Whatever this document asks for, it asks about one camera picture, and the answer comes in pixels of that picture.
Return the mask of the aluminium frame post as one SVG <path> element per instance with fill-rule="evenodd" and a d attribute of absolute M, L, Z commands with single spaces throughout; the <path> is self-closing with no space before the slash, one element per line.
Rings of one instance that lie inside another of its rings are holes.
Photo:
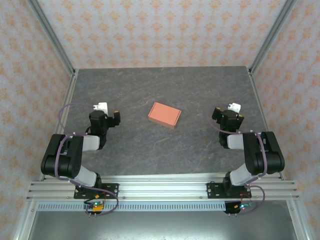
<path fill-rule="evenodd" d="M 259 66 L 263 62 L 265 56 L 267 55 L 270 47 L 274 43 L 276 37 L 278 36 L 281 28 L 285 24 L 288 16 L 290 15 L 293 7 L 295 6 L 297 0 L 285 0 L 283 7 L 281 8 L 279 14 L 277 15 L 273 25 L 270 28 L 264 42 L 262 43 L 252 65 L 248 68 L 250 76 L 254 76 L 257 72 Z"/>
<path fill-rule="evenodd" d="M 35 16 L 37 17 L 41 27 L 43 28 L 44 32 L 46 33 L 47 37 L 49 38 L 50 42 L 52 43 L 54 49 L 56 50 L 60 60 L 62 61 L 64 67 L 66 68 L 67 72 L 72 76 L 76 72 L 75 68 L 73 67 L 65 49 L 63 48 L 60 40 L 58 39 L 57 34 L 55 33 L 54 28 L 52 27 L 49 19 L 47 18 L 41 4 L 38 0 L 26 0 L 29 4 L 30 8 L 34 12 Z"/>

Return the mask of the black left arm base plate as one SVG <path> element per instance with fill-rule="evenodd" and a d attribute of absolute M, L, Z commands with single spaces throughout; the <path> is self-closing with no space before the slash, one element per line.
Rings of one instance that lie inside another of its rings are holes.
<path fill-rule="evenodd" d="M 119 184 L 118 183 L 102 183 L 101 186 L 95 186 L 97 189 L 107 190 L 112 192 L 116 196 L 119 193 Z M 113 195 L 110 193 L 105 193 L 100 190 L 92 190 L 85 187 L 75 187 L 74 199 L 82 199 L 82 200 L 89 200 L 89 199 L 115 199 Z"/>

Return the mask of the aluminium mounting beam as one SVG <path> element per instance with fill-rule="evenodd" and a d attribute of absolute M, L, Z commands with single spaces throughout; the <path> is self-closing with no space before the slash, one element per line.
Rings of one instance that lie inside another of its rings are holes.
<path fill-rule="evenodd" d="M 225 173 L 150 174 L 102 176 L 103 183 L 118 183 L 118 198 L 124 201 L 207 201 L 207 183 L 221 183 Z M 253 182 L 253 200 L 294 200 L 301 197 L 293 180 L 280 174 L 266 175 Z M 75 187 L 67 181 L 47 176 L 33 181 L 27 193 L 31 201 L 71 201 Z"/>

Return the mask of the grey metal sheet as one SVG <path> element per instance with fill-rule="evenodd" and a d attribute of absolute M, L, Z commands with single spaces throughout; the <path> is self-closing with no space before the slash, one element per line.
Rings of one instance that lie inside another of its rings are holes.
<path fill-rule="evenodd" d="M 29 240 L 297 240 L 288 211 L 263 207 L 249 215 L 218 211 L 38 212 Z"/>

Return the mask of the aluminium table side rail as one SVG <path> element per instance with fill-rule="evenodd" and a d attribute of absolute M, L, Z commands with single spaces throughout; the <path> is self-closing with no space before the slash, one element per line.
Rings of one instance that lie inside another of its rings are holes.
<path fill-rule="evenodd" d="M 254 94 L 255 94 L 255 98 L 256 98 L 256 101 L 257 101 L 257 104 L 258 104 L 258 107 L 259 107 L 259 110 L 260 110 L 260 114 L 262 116 L 264 127 L 265 127 L 265 129 L 267 131 L 269 131 L 270 129 L 269 129 L 269 126 L 268 126 L 268 123 L 267 123 L 267 119 L 266 119 L 264 110 L 263 110 L 262 102 L 261 102 L 260 97 L 259 97 L 258 88 L 256 86 L 253 74 L 251 73 L 249 68 L 247 68 L 247 73 L 248 73 L 248 77 L 250 79 L 250 82 L 251 82 L 251 85 L 252 85 L 252 88 L 253 88 L 253 91 L 254 91 Z"/>
<path fill-rule="evenodd" d="M 75 86 L 76 86 L 78 74 L 79 74 L 79 69 L 76 68 L 74 73 L 72 74 L 72 76 L 70 78 L 70 81 L 69 81 L 69 84 L 68 84 L 68 88 L 67 88 L 67 91 L 65 93 L 64 100 L 62 102 L 62 106 L 72 102 L 73 93 L 74 93 L 74 89 L 75 89 Z M 63 110 L 62 115 L 61 115 L 61 122 L 62 122 L 62 124 L 64 126 L 65 126 L 65 124 L 67 122 L 67 119 L 68 119 L 69 109 L 70 109 L 69 106 L 67 108 L 65 108 Z M 59 124 L 59 121 L 57 122 L 57 125 L 56 125 L 53 133 L 54 134 L 63 134 L 64 133 L 64 129 Z"/>

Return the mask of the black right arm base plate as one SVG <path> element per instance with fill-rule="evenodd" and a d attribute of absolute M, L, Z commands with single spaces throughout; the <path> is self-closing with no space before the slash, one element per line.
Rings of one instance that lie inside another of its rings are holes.
<path fill-rule="evenodd" d="M 249 199 L 251 193 L 244 186 L 225 186 L 223 183 L 209 182 L 206 184 L 209 199 Z"/>

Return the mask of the orange paper box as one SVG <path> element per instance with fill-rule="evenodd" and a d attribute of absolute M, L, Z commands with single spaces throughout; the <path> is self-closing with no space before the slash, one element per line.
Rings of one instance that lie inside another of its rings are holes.
<path fill-rule="evenodd" d="M 147 117 L 149 121 L 173 130 L 181 113 L 177 108 L 155 102 Z"/>

